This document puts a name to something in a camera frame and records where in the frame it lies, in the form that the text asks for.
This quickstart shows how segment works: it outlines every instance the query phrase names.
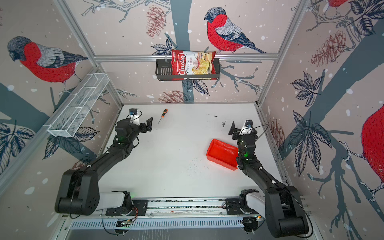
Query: robotic arm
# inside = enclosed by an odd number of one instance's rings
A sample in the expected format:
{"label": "robotic arm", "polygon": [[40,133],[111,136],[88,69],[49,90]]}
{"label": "robotic arm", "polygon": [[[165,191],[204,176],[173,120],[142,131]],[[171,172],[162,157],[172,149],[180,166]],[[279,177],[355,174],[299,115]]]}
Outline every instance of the robotic arm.
{"label": "robotic arm", "polygon": [[229,135],[237,140],[239,169],[263,191],[244,190],[240,204],[261,214],[274,237],[285,237],[309,232],[306,214],[301,207],[300,194],[294,186],[286,186],[266,171],[255,156],[257,131],[253,122],[246,120],[241,129],[232,123]]}
{"label": "robotic arm", "polygon": [[131,198],[126,192],[99,193],[100,178],[116,163],[124,160],[136,146],[133,141],[140,132],[152,130],[152,120],[139,123],[137,109],[130,109],[130,117],[117,122],[116,136],[108,151],[77,170],[67,170],[62,178],[57,194],[57,213],[90,215],[95,210],[120,207],[132,208]]}

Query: bird head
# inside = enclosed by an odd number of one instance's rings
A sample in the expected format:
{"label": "bird head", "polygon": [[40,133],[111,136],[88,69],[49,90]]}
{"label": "bird head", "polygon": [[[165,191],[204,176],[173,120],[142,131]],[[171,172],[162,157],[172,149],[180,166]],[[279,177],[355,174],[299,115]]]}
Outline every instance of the bird head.
{"label": "bird head", "polygon": [[24,47],[28,43],[31,43],[26,37],[17,36],[8,42],[8,52],[13,61],[20,60],[25,61]]}
{"label": "bird head", "polygon": [[214,19],[219,15],[225,15],[226,12],[222,7],[214,7],[207,11],[207,14],[204,17],[204,20],[207,20],[209,23],[212,23]]}

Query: screwdriver handle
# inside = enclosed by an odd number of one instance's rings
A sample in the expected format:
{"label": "screwdriver handle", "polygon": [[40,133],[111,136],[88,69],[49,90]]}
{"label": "screwdriver handle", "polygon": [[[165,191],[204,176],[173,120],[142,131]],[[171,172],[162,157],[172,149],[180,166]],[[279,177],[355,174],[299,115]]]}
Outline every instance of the screwdriver handle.
{"label": "screwdriver handle", "polygon": [[164,109],[164,112],[163,112],[163,114],[161,115],[161,117],[163,118],[163,117],[166,115],[167,112],[168,112],[168,109]]}

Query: bird wing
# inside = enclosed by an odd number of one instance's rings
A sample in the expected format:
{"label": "bird wing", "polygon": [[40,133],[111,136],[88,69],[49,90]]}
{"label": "bird wing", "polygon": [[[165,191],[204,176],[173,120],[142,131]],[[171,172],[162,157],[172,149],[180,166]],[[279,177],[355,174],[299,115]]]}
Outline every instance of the bird wing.
{"label": "bird wing", "polygon": [[227,21],[224,26],[216,28],[215,31],[220,35],[220,37],[228,41],[234,41],[243,33],[241,28],[232,23],[229,17],[227,17]]}
{"label": "bird wing", "polygon": [[41,51],[41,57],[37,61],[37,64],[44,68],[59,68],[70,63],[88,59],[79,54],[63,51],[60,48],[50,48],[40,44],[37,44],[37,46]]}

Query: chip bag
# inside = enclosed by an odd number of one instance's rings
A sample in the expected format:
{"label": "chip bag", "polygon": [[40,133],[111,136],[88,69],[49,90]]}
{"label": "chip bag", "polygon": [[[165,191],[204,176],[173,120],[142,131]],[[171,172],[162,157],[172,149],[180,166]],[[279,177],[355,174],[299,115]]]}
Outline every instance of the chip bag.
{"label": "chip bag", "polygon": [[[172,71],[173,75],[201,75],[216,74],[213,61],[216,51],[214,52],[191,52],[172,50]],[[196,78],[216,80],[216,78]]]}

